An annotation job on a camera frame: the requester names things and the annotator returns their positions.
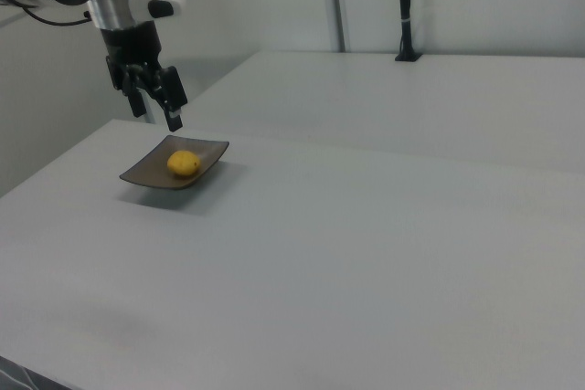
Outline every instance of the dark plate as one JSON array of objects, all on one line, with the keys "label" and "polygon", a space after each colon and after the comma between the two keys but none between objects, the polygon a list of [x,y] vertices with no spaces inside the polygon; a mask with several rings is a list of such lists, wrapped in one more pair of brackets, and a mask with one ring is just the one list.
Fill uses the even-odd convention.
[{"label": "dark plate", "polygon": [[[202,141],[184,137],[166,136],[140,162],[120,175],[125,182],[158,189],[185,189],[201,178],[228,149],[229,142]],[[195,153],[201,159],[197,172],[180,177],[168,170],[166,161],[180,150]]]}]

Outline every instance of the white wall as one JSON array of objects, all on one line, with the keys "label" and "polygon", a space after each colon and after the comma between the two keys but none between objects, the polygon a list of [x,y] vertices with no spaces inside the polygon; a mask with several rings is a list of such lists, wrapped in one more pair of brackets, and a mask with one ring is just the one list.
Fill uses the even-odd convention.
[{"label": "white wall", "polygon": [[[397,51],[399,0],[345,0],[353,51]],[[585,55],[585,0],[412,0],[428,53]]]},{"label": "white wall", "polygon": [[2,195],[112,117],[132,114],[112,88],[93,26],[55,28],[29,17],[0,26]]}]

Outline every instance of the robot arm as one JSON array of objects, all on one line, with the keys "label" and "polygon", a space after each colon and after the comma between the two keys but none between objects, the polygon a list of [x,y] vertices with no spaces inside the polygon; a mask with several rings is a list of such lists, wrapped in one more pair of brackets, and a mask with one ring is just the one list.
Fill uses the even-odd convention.
[{"label": "robot arm", "polygon": [[158,62],[161,44],[154,20],[179,15],[185,0],[0,0],[0,5],[24,8],[84,3],[106,44],[113,87],[128,98],[133,115],[146,113],[139,89],[144,90],[163,109],[169,130],[181,128],[186,94],[176,69]]}]

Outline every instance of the yellow fruit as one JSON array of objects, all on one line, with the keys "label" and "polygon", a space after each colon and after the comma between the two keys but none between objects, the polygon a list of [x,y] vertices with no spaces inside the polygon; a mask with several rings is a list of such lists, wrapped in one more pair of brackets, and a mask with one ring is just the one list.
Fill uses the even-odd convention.
[{"label": "yellow fruit", "polygon": [[201,160],[199,157],[190,151],[177,151],[166,162],[166,167],[169,171],[182,177],[193,175],[200,165]]}]

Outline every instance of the white table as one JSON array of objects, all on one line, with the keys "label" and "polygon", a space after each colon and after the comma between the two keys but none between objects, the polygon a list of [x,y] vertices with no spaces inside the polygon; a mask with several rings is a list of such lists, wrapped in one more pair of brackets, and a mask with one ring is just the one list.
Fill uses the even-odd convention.
[{"label": "white table", "polygon": [[213,118],[188,191],[119,180],[166,129],[113,121],[0,199],[0,355],[84,390],[581,388],[584,174]]},{"label": "white table", "polygon": [[[585,59],[259,53],[185,125],[585,173]],[[187,89],[188,72],[185,75]]]}]

